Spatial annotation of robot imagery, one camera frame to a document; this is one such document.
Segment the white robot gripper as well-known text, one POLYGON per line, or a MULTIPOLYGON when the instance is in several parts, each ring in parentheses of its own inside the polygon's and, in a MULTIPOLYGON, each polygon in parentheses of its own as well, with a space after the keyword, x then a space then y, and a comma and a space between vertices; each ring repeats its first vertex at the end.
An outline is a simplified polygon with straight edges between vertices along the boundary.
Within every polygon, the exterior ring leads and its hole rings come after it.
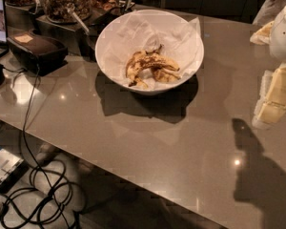
MULTIPOLYGON (((254 32, 250 41, 269 45, 271 56, 286 61, 286 6, 271 21, 254 32)), ((259 100, 256 102, 252 124, 258 129, 269 129, 286 114, 286 63, 274 72, 266 71, 261 79, 259 100)))

